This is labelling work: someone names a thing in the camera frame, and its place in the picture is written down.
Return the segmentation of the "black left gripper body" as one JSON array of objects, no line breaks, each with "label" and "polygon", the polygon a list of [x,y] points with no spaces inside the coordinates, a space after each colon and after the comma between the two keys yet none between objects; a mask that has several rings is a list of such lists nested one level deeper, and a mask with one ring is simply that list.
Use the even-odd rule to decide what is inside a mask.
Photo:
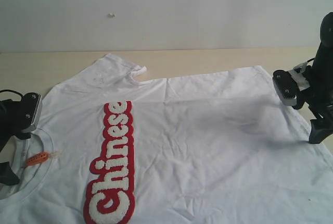
[{"label": "black left gripper body", "polygon": [[12,136],[20,140],[30,138],[30,106],[24,99],[1,101],[1,152]]}]

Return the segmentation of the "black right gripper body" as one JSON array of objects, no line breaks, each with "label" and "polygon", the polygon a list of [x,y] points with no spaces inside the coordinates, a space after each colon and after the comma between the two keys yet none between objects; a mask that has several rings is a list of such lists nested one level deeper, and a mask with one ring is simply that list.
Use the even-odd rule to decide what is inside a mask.
[{"label": "black right gripper body", "polygon": [[322,73],[316,73],[312,67],[306,67],[302,75],[310,87],[297,91],[297,103],[293,109],[301,109],[304,103],[317,119],[332,120],[332,80],[325,80]]}]

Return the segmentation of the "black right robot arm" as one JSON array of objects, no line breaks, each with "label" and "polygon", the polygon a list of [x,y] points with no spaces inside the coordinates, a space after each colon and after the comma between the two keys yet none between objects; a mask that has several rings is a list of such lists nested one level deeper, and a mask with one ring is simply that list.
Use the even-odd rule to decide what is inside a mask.
[{"label": "black right robot arm", "polygon": [[310,120],[310,144],[320,144],[332,135],[332,12],[323,18],[319,38],[312,64],[301,72],[310,87],[297,92],[297,104],[293,106],[301,109],[307,103],[315,116]]}]

